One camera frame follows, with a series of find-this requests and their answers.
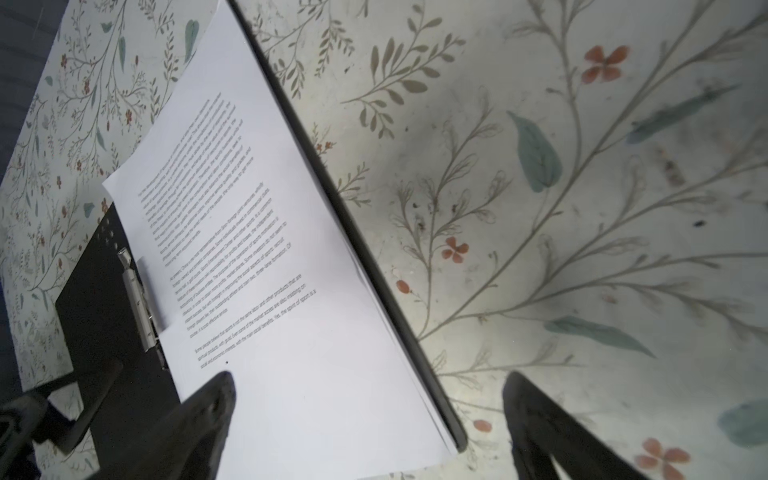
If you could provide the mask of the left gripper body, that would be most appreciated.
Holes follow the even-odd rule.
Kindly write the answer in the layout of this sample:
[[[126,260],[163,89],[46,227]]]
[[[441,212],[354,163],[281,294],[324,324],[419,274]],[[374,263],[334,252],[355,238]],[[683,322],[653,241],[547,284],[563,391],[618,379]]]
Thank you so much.
[[[32,442],[47,405],[45,397],[31,390],[1,406],[2,479],[40,478]]]

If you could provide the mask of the printed paper sheet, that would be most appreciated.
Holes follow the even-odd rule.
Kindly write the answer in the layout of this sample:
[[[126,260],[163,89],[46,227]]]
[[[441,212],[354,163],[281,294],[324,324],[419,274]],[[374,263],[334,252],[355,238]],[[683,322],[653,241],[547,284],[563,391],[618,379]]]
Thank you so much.
[[[232,375],[222,479],[447,462],[466,434],[310,154],[220,2],[159,118],[104,183],[177,394]]]

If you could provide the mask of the black clip folder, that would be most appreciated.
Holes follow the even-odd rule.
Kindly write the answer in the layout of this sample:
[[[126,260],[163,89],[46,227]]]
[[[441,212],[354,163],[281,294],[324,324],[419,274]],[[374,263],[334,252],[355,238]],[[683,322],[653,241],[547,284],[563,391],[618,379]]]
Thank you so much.
[[[321,162],[287,101],[285,114],[301,145],[310,147],[330,195]],[[155,327],[150,298],[114,202],[91,237],[56,302],[74,368],[117,359],[123,370],[91,432],[101,468],[185,400],[177,394]]]

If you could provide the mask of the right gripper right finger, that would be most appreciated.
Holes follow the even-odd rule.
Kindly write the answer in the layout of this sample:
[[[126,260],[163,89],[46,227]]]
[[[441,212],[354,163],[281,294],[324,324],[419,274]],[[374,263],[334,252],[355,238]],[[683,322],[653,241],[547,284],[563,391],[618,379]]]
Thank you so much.
[[[518,371],[502,391],[511,455],[520,479],[643,479],[572,415]]]

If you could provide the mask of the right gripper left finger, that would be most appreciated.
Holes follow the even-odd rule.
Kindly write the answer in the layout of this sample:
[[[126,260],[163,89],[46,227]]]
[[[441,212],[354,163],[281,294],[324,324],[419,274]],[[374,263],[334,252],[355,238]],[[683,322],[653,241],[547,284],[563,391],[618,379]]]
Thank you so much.
[[[91,477],[215,479],[236,401],[231,372],[216,374]]]

